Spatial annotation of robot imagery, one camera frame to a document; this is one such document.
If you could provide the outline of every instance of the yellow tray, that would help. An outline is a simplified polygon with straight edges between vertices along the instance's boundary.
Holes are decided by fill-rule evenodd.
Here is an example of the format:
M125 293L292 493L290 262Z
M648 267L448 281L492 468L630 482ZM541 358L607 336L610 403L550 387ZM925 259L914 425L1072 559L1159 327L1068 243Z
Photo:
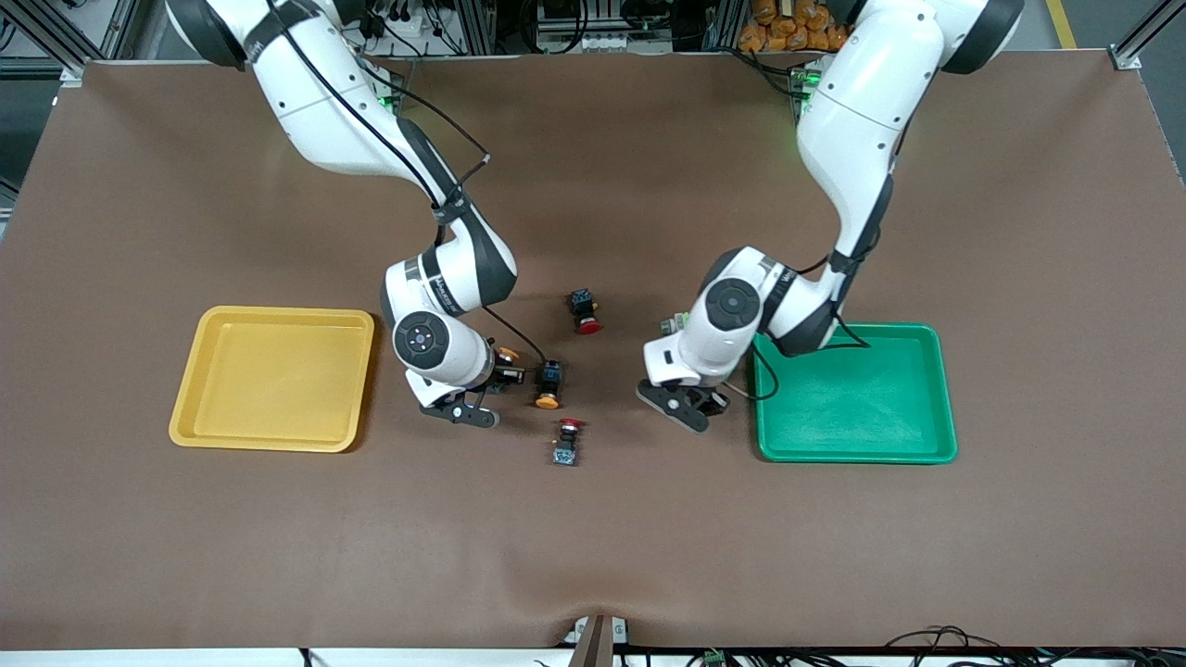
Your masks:
M357 310L212 307L168 434L186 447L339 452L358 430L374 335Z

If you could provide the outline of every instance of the metal post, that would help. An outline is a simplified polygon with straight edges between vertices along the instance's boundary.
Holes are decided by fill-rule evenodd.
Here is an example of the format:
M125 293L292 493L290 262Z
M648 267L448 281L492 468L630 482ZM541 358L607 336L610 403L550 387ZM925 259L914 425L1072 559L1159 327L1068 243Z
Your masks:
M1149 13L1144 14L1144 18L1124 36L1124 39L1120 40L1120 44L1112 44L1108 47L1116 69L1141 69L1141 61L1137 58L1141 50L1182 9L1186 9L1186 0L1158 0L1154 2Z
M82 76L87 61L103 57L70 19L45 0L0 0L0 13L74 76Z

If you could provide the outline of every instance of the white robot link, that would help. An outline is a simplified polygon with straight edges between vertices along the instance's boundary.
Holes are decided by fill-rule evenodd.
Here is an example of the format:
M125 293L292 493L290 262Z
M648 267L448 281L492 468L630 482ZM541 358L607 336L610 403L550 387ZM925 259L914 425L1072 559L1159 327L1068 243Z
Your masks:
M506 243L470 199L435 146L380 103L342 36L365 0L168 0L170 19L198 55L243 70L250 63L272 110L308 161L337 173L395 176L428 195L433 247L387 269L381 305L407 380L425 414L491 427L498 414L466 393L522 381L458 316L497 304L515 287ZM448 228L453 239L442 243Z
M829 0L854 23L848 42L805 104L798 148L840 216L840 236L818 280L746 247L709 268L682 329L643 347L638 396L694 432L723 412L716 388L755 333L784 356L817 351L880 234L893 192L895 145L938 70L970 74L1016 30L1024 0Z

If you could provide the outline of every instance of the table surface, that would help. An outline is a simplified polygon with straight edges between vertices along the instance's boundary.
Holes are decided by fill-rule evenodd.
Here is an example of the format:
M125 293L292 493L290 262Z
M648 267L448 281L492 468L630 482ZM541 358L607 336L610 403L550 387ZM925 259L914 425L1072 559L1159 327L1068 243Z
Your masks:
M744 405L697 438L633 395L718 254L804 266L835 235L751 70L414 81L495 155L471 190L518 259L499 310L568 363L566 408L427 419L377 345L349 453L172 445L206 309L376 312L433 222L409 183L306 164L250 76L94 64L0 244L0 647L547 646L594 611L642 644L1186 643L1186 196L1136 72L1005 53L919 109L847 313L939 332L961 453L938 468L769 464ZM570 331L578 287L597 336ZM575 469L549 463L559 417L588 424Z

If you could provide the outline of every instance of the yellow floor line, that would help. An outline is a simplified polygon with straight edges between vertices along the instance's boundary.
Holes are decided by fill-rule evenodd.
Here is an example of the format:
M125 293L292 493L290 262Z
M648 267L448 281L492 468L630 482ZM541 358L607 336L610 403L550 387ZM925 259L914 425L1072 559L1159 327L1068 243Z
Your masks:
M1075 44L1075 33L1071 32L1071 24L1066 20L1063 0L1046 0L1046 8L1050 9L1050 19L1054 21L1054 33L1058 34L1059 45L1063 49L1078 49Z

